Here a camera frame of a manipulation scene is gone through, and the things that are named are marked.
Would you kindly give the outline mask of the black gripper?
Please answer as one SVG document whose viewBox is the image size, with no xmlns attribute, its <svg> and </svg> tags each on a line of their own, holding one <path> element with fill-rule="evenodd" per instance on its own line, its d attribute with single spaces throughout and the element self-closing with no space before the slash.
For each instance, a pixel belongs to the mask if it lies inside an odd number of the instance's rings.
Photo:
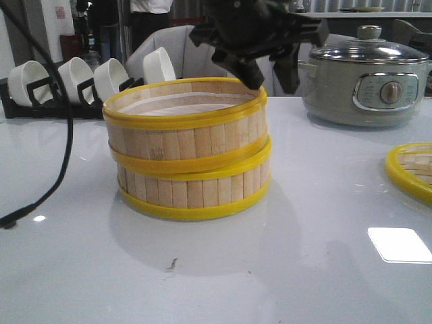
<svg viewBox="0 0 432 324">
<path fill-rule="evenodd" d="M 325 19 L 292 13 L 287 1 L 204 1 L 203 7 L 209 21 L 192 29 L 191 41 L 214 47 L 212 62 L 252 90 L 265 79 L 254 59 L 268 56 L 283 92 L 293 95 L 300 45 L 321 47 L 329 36 Z"/>
</svg>

